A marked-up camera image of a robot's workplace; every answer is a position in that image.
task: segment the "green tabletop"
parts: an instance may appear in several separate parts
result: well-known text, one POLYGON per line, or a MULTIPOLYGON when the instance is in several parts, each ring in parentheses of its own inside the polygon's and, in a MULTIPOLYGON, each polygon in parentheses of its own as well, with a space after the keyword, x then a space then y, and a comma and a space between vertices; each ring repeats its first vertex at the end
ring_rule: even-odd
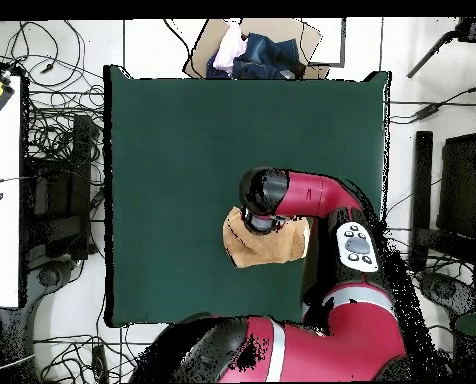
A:
POLYGON ((236 269, 222 225, 239 206, 242 175, 258 166, 349 179, 379 213, 388 73, 367 82, 134 80, 106 67, 105 76, 111 324, 202 311, 299 321, 303 260, 236 269))

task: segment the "table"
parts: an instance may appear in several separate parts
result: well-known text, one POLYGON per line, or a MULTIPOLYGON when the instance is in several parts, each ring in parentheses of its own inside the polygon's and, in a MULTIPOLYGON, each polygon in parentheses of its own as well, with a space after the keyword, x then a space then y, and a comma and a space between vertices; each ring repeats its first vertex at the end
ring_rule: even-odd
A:
MULTIPOLYGON (((21 82, 11 77, 15 93, 0 111, 0 179, 21 175, 21 82)), ((0 183, 0 307, 19 306, 20 181, 0 183)))
POLYGON ((350 179, 380 214, 388 74, 134 80, 105 67, 104 76, 107 324, 205 311, 300 320, 303 261, 236 269, 222 226, 257 166, 350 179))

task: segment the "white plastic bag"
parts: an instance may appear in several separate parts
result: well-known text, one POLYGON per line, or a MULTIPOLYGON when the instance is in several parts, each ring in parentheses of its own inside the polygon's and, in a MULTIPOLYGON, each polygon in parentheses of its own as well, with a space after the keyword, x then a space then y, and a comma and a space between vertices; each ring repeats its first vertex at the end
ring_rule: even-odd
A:
POLYGON ((220 48, 213 61, 213 67, 226 71, 229 75, 233 72, 233 60, 245 53, 247 40, 242 40, 242 30, 235 20, 227 22, 229 29, 220 42, 220 48))

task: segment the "black stand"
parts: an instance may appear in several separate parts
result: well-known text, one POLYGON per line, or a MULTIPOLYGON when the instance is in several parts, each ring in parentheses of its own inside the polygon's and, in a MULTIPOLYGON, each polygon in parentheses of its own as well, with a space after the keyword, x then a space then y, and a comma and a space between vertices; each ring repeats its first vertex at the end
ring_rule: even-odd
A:
POLYGON ((423 59, 421 59, 416 66, 410 71, 407 75, 407 78, 412 78, 416 73, 423 67, 423 65, 430 60, 430 58, 439 51, 439 49, 444 46, 445 44, 450 43, 453 41, 455 38, 459 36, 459 33, 457 31, 450 31, 444 34, 437 43, 433 45, 433 47, 428 51, 428 53, 423 56, 423 59))

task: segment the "blue cloth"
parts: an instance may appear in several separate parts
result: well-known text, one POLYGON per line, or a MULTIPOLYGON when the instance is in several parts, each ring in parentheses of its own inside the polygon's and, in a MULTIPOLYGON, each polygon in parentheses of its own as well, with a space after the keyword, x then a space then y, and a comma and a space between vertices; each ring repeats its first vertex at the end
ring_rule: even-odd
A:
POLYGON ((215 69, 213 67, 213 62, 215 62, 217 53, 218 53, 218 50, 215 53, 213 53, 213 56, 211 56, 210 60, 208 60, 208 63, 206 65, 206 78, 207 79, 231 79, 231 77, 226 71, 222 71, 221 69, 215 69))
POLYGON ((233 78, 285 79, 281 71, 297 74, 300 62, 295 39, 274 43, 264 35, 249 34, 245 53, 233 61, 233 78))

